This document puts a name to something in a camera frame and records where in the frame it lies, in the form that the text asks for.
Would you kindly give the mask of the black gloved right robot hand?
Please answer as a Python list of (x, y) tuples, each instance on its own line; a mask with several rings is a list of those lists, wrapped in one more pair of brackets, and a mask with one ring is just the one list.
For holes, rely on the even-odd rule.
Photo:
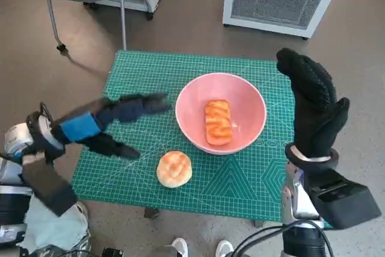
[(290, 79), (295, 98), (294, 146), (308, 159), (330, 156), (347, 122), (350, 100), (337, 99), (331, 75), (308, 56), (283, 48), (277, 68)]

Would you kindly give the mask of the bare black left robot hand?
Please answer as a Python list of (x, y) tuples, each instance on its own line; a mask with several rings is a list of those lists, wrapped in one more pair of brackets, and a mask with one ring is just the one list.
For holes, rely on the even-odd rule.
[(115, 120), (136, 122), (142, 116), (161, 114), (170, 109), (166, 93), (124, 94), (117, 100), (102, 97), (55, 120), (52, 133), (63, 145), (78, 143), (101, 155), (138, 159), (139, 151), (105, 132), (108, 125)]

